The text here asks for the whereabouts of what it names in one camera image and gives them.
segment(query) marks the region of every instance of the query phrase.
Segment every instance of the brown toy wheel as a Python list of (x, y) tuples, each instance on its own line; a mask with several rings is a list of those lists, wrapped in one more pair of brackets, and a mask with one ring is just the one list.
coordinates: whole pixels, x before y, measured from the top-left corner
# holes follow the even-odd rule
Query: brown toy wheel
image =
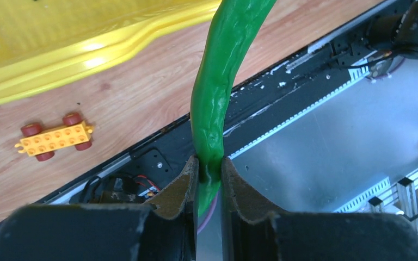
[(46, 161), (46, 160), (52, 158), (54, 155), (55, 155), (55, 152), (49, 151), (49, 152), (46, 152), (46, 153), (43, 153), (43, 154), (36, 155), (36, 159), (38, 161)]
[(20, 129), (23, 133), (23, 136), (30, 137), (42, 132), (42, 126), (39, 123), (31, 123)]
[(82, 122), (79, 113), (71, 113), (63, 117), (63, 124), (66, 126), (73, 126)]
[(86, 142), (75, 145), (75, 148), (78, 151), (84, 151), (84, 150), (87, 150), (90, 147), (92, 147), (92, 141), (86, 141)]

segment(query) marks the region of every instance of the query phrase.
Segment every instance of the wooden floor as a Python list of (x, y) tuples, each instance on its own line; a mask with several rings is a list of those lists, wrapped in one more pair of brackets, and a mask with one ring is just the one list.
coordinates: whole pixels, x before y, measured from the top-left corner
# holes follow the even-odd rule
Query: wooden floor
[[(278, 0), (241, 66), (239, 83), (381, 0)], [(67, 86), (0, 106), (0, 221), (189, 112), (209, 23), (164, 36), (133, 59)], [(80, 112), (96, 127), (92, 148), (46, 162), (18, 154), (20, 127), (62, 124)]]

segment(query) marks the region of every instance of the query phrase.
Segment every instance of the yellow lego brick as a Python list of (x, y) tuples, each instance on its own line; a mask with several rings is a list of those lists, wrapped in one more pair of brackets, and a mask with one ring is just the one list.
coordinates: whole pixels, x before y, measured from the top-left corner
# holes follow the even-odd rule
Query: yellow lego brick
[(70, 127), (61, 126), (45, 130), (37, 135), (20, 139), (15, 147), (23, 147), (19, 153), (27, 153), (36, 156), (60, 148), (81, 144), (90, 140), (90, 134), (94, 131), (92, 126), (87, 126), (85, 121)]

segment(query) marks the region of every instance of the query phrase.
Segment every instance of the toy pepper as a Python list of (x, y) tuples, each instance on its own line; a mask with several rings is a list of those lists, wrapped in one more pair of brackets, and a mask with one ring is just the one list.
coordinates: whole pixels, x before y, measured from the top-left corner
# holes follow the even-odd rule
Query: toy pepper
[(222, 0), (209, 28), (190, 108), (200, 164), (199, 215), (220, 187), (223, 125), (236, 73), (275, 2)]

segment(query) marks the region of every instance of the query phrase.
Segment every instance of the green chili pepper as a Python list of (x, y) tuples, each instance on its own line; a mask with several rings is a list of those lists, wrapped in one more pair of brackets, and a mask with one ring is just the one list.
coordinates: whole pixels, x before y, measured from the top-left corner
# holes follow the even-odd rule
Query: green chili pepper
[(200, 164), (199, 215), (220, 187), (223, 125), (236, 73), (275, 1), (222, 0), (212, 19), (190, 108)]

